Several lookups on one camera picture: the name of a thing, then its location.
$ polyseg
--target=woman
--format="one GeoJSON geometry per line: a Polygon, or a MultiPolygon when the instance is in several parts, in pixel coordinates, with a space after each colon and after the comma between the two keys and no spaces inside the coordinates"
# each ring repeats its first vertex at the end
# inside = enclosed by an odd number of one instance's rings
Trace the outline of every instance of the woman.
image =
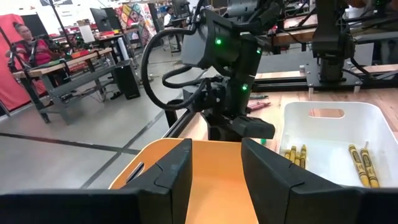
{"type": "MultiPolygon", "coordinates": [[[[33,47],[33,41],[35,40],[30,32],[29,28],[23,24],[13,23],[15,30],[22,37],[21,41],[16,43],[17,53],[22,55],[22,59],[29,64],[29,57],[33,47]]],[[[10,51],[6,53],[6,56],[9,57],[11,54],[10,51]]],[[[37,40],[37,48],[35,54],[35,65],[39,66],[45,63],[49,63],[53,60],[53,58],[58,58],[59,55],[53,53],[49,50],[49,47],[45,43],[44,40],[37,40]]],[[[67,74],[63,70],[57,70],[48,74],[49,79],[54,87],[62,85],[70,81],[67,74]]]]}

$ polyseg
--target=wooden tabletop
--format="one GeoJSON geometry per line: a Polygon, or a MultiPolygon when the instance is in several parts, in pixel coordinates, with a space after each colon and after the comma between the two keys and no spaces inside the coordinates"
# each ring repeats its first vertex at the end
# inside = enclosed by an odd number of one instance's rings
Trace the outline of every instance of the wooden tabletop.
{"type": "MultiPolygon", "coordinates": [[[[112,51],[111,48],[106,48],[104,50],[100,50],[99,54],[103,55],[103,54],[109,53],[111,51],[112,51]]],[[[88,54],[88,55],[85,55],[85,56],[82,56],[82,57],[79,57],[79,58],[76,58],[76,59],[69,60],[67,62],[67,65],[71,66],[71,65],[74,65],[76,63],[84,62],[85,60],[88,60],[88,59],[91,59],[91,58],[94,58],[94,57],[97,57],[97,53],[96,52],[93,52],[91,54],[88,54]]],[[[47,67],[47,68],[40,68],[40,69],[31,70],[31,71],[29,71],[29,75],[30,75],[30,77],[41,77],[42,75],[45,75],[47,73],[56,71],[58,69],[62,69],[64,67],[65,67],[65,65],[63,63],[60,63],[58,65],[54,65],[54,66],[47,67]]],[[[15,72],[15,73],[12,74],[12,76],[14,76],[14,78],[25,78],[25,73],[22,72],[22,71],[15,72]]]]}
{"type": "MultiPolygon", "coordinates": [[[[391,70],[398,70],[397,65],[378,65],[365,67],[366,70],[372,72],[388,72],[391,70]]],[[[297,77],[301,76],[299,71],[296,72],[275,72],[275,73],[260,73],[256,78],[275,78],[275,77],[297,77]]],[[[263,108],[252,112],[249,116],[261,118],[264,121],[271,123],[275,126],[276,132],[274,138],[267,140],[266,146],[269,149],[276,150],[279,147],[279,140],[284,126],[284,107],[287,103],[295,101],[310,101],[307,91],[290,91],[290,92],[272,92],[272,93],[256,93],[258,95],[266,94],[269,96],[265,100],[251,100],[249,103],[255,102],[271,102],[270,107],[263,108]]],[[[374,104],[382,110],[386,120],[396,136],[398,136],[398,89],[385,88],[385,89],[372,89],[361,90],[357,94],[353,91],[323,91],[314,93],[312,101],[358,101],[374,104]]],[[[313,114],[319,116],[333,117],[334,113],[338,111],[328,112],[313,110],[313,114]]],[[[183,130],[180,138],[192,138],[196,140],[207,140],[207,124],[206,121],[197,113],[190,121],[188,126],[183,130]]]]}
{"type": "MultiPolygon", "coordinates": [[[[285,20],[285,29],[289,28],[289,27],[296,26],[297,24],[299,24],[299,22],[302,19],[304,19],[304,17],[305,16],[286,19],[285,20]]],[[[308,25],[317,24],[317,23],[318,23],[317,15],[311,15],[308,18],[308,20],[305,21],[303,26],[308,26],[308,25]]],[[[315,32],[315,28],[292,31],[292,32],[290,32],[290,34],[292,34],[297,40],[306,43],[306,42],[312,41],[312,35],[314,32],[315,32]]],[[[294,44],[294,43],[297,43],[297,41],[291,35],[289,35],[287,33],[280,33],[274,37],[275,45],[294,44]]]]}

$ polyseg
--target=red wall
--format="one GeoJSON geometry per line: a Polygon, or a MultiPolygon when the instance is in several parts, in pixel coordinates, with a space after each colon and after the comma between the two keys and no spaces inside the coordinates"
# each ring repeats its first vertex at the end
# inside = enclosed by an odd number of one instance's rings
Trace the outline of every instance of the red wall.
{"type": "MultiPolygon", "coordinates": [[[[21,40],[21,37],[16,32],[12,24],[13,22],[24,23],[22,18],[17,15],[10,14],[0,16],[0,26],[6,33],[8,39],[11,42],[17,42],[21,40]]],[[[7,63],[9,59],[5,56],[7,50],[9,50],[9,46],[4,37],[0,34],[0,100],[8,110],[12,110],[27,103],[30,99],[24,87],[15,81],[8,69],[7,63]]],[[[35,85],[39,93],[44,92],[41,83],[36,83],[35,85]]]]}

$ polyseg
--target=bin handle cutout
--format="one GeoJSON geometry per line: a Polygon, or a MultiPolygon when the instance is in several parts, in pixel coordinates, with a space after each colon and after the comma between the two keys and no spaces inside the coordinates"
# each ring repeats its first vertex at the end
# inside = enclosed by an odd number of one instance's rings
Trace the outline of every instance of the bin handle cutout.
{"type": "Polygon", "coordinates": [[[343,118],[344,111],[332,108],[312,108],[308,111],[308,115],[312,118],[343,118]]]}
{"type": "Polygon", "coordinates": [[[130,176],[126,180],[126,184],[132,181],[134,178],[138,177],[144,170],[144,163],[140,162],[136,168],[131,172],[130,176]]]}

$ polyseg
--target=yellow crayon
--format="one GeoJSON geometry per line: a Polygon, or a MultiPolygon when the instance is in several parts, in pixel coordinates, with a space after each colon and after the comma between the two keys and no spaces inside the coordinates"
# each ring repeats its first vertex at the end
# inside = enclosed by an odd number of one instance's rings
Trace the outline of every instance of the yellow crayon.
{"type": "Polygon", "coordinates": [[[365,166],[366,173],[368,174],[371,188],[379,188],[379,181],[377,180],[376,173],[374,171],[371,158],[367,149],[361,150],[361,157],[365,166]]]}
{"type": "Polygon", "coordinates": [[[359,158],[359,154],[356,151],[356,148],[354,145],[350,144],[348,146],[349,154],[351,154],[351,158],[353,159],[356,171],[359,175],[359,178],[361,179],[362,184],[365,187],[371,187],[369,183],[369,178],[368,175],[366,174],[365,168],[362,165],[361,158],[359,158]]]}
{"type": "Polygon", "coordinates": [[[292,150],[290,151],[290,161],[294,163],[294,160],[296,158],[296,147],[292,146],[292,150]]]}
{"type": "Polygon", "coordinates": [[[285,158],[290,159],[290,150],[285,151],[285,158]]]}
{"type": "Polygon", "coordinates": [[[296,152],[296,159],[294,160],[294,164],[300,166],[300,152],[296,152]]]}
{"type": "Polygon", "coordinates": [[[300,156],[300,167],[305,169],[305,159],[307,158],[307,147],[303,145],[301,147],[301,156],[300,156]]]}

